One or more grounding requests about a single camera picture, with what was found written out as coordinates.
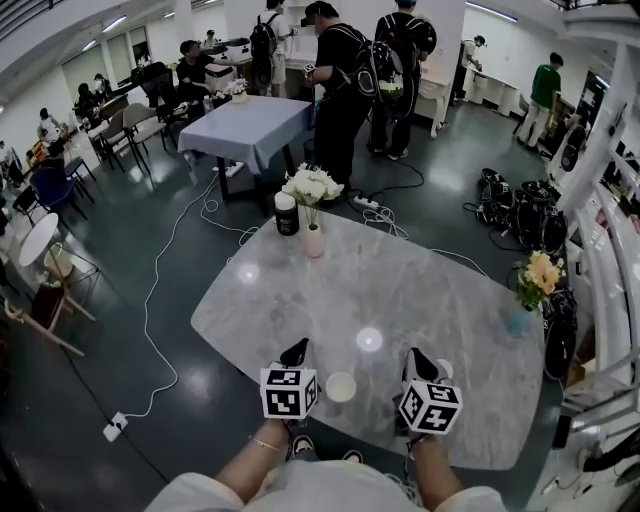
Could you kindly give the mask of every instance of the white shirt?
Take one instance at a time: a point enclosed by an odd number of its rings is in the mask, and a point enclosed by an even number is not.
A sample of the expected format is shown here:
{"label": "white shirt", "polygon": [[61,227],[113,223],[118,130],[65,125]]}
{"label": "white shirt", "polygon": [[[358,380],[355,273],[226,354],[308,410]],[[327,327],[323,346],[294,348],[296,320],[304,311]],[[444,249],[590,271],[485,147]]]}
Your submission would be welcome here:
{"label": "white shirt", "polygon": [[[263,12],[260,15],[260,22],[267,23],[274,14],[278,14],[278,13],[276,11]],[[289,34],[289,32],[291,32],[291,29],[289,28],[289,25],[284,19],[283,14],[278,14],[278,16],[274,18],[274,20],[271,22],[271,28],[273,29],[273,33],[275,34],[276,39],[279,37],[284,37],[287,34]],[[278,39],[278,46],[276,47],[276,53],[278,55],[283,55],[283,56],[287,54],[286,41],[280,41]]]}
{"label": "white shirt", "polygon": [[476,46],[475,41],[464,42],[464,52],[462,52],[462,67],[469,67],[469,64],[471,64],[470,59],[473,59],[476,56],[477,51],[478,47]]}
{"label": "white shirt", "polygon": [[[391,479],[364,464],[293,461],[272,471],[247,505],[228,487],[194,473],[179,476],[146,512],[424,512]],[[507,512],[488,487],[468,489],[433,512]]]}

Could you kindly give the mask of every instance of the white wall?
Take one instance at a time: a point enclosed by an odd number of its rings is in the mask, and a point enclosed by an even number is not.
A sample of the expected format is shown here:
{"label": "white wall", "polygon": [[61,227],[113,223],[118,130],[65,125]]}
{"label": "white wall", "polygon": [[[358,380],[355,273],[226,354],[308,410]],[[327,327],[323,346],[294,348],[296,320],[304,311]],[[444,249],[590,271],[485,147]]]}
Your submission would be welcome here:
{"label": "white wall", "polygon": [[62,65],[62,70],[64,71],[64,76],[69,86],[69,93],[74,102],[78,100],[78,86],[81,83],[86,83],[89,89],[93,90],[96,73],[107,76],[107,69],[104,65],[104,59],[102,58],[102,50],[98,45],[81,53],[74,59],[65,62]]}
{"label": "white wall", "polygon": [[36,126],[42,108],[61,123],[69,122],[73,101],[60,66],[9,102],[0,115],[0,140],[5,141],[7,147],[13,146],[22,161],[27,150],[38,141]]}
{"label": "white wall", "polygon": [[562,97],[576,106],[587,79],[592,52],[579,45],[556,38],[551,32],[526,23],[512,23],[497,16],[468,7],[464,19],[464,39],[481,34],[488,47],[477,57],[483,71],[503,80],[529,97],[536,69],[549,62],[551,52],[564,59]]}
{"label": "white wall", "polygon": [[[224,5],[215,5],[194,11],[193,21],[197,39],[204,41],[209,29],[216,31],[217,39],[223,41],[227,39],[227,20]],[[177,35],[174,18],[153,21],[147,24],[146,28],[147,43],[154,62],[171,64],[172,62],[178,62],[182,58],[180,54],[180,43],[182,41]]]}

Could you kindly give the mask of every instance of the blue chair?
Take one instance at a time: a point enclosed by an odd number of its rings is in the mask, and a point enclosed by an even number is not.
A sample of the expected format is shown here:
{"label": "blue chair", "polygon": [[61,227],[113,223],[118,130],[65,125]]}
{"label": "blue chair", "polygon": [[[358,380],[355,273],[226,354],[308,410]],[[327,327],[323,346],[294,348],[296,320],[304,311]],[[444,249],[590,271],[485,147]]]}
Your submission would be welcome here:
{"label": "blue chair", "polygon": [[93,181],[97,182],[98,180],[96,180],[96,177],[91,172],[91,169],[89,169],[89,166],[85,163],[85,161],[82,158],[74,158],[73,160],[71,160],[71,162],[69,162],[64,168],[64,175],[67,178],[71,178],[75,174],[76,178],[78,178],[80,181],[82,181],[82,177],[78,173],[78,169],[80,167],[82,167],[83,165],[87,169],[87,172],[93,178]]}
{"label": "blue chair", "polygon": [[63,220],[60,212],[57,211],[65,201],[82,215],[85,220],[89,220],[73,198],[73,191],[76,185],[80,183],[77,178],[62,181],[58,171],[52,167],[42,167],[33,173],[30,182],[38,198],[38,203],[47,211],[56,211],[60,216],[60,222],[62,222],[67,229],[69,229],[69,226]]}

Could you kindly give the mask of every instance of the pink vase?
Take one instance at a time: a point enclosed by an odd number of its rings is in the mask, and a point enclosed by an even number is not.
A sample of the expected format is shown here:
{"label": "pink vase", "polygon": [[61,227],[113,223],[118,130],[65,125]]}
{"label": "pink vase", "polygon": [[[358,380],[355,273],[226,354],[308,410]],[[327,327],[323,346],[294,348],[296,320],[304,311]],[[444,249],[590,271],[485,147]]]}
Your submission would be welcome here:
{"label": "pink vase", "polygon": [[324,234],[320,226],[316,225],[315,228],[311,229],[310,226],[307,226],[304,233],[305,249],[310,258],[318,258],[324,252]]}

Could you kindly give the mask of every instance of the green shirt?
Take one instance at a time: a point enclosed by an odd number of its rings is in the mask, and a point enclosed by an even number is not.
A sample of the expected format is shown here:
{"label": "green shirt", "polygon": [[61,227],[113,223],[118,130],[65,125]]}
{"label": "green shirt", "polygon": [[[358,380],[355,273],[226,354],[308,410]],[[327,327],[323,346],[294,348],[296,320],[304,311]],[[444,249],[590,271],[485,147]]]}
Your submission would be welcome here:
{"label": "green shirt", "polygon": [[551,109],[553,106],[553,93],[560,92],[560,73],[553,66],[543,64],[538,67],[533,79],[533,92],[531,99],[541,107]]}

